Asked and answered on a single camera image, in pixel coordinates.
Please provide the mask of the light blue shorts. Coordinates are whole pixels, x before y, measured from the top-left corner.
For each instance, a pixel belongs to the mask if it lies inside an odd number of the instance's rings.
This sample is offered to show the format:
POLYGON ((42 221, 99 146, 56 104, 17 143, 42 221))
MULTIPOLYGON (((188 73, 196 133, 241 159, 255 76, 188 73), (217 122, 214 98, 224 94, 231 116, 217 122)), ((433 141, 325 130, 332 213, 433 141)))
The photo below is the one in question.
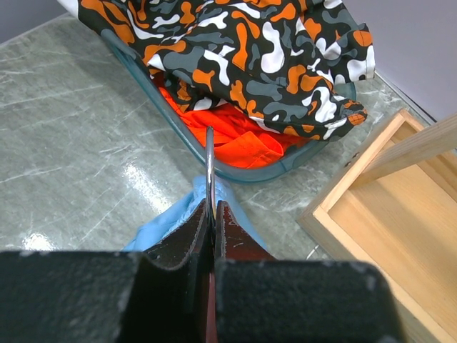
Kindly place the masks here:
MULTIPOLYGON (((238 224, 264 249, 267 245, 253 227, 245 211, 236 200, 233 189, 228 182, 216 177, 215 181, 216 201, 228 203, 238 224)), ((144 251, 160 242, 164 237, 174 232, 186 222, 200 202, 206 197, 206 178, 197 176, 193 180, 193 189, 170 206, 165 212, 158 215, 150 222, 140 226, 136 236, 123 248, 124 252, 144 251)))

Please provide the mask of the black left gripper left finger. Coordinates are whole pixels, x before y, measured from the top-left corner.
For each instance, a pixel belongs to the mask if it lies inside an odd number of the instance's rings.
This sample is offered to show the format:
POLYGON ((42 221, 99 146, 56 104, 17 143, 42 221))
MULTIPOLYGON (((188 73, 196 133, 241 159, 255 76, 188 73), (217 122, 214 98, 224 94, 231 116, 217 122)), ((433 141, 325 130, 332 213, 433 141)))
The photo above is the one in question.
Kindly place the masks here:
POLYGON ((177 270, 190 259, 200 241, 204 240, 209 228, 206 200, 176 230, 144 251, 154 266, 162 270, 177 270))

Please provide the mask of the pink hanger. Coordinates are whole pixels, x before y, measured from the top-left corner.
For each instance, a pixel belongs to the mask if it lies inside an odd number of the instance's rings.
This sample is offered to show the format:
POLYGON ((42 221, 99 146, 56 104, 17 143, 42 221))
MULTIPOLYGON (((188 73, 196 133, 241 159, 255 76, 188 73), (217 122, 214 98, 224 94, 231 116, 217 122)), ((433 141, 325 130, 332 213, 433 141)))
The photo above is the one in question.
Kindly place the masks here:
POLYGON ((214 174, 214 129, 209 126, 206 130, 206 212, 210 223, 214 223, 216 218, 216 199, 215 199, 215 174, 214 174))

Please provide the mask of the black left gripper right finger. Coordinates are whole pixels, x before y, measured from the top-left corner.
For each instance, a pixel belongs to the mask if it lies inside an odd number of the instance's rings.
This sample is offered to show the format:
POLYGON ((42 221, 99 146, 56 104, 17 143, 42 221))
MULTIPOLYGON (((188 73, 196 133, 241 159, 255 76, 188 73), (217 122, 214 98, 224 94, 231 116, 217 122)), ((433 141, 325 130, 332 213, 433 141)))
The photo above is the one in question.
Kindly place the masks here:
POLYGON ((229 203, 220 201, 216 210, 214 258, 237 261, 274 261, 237 222, 229 203))

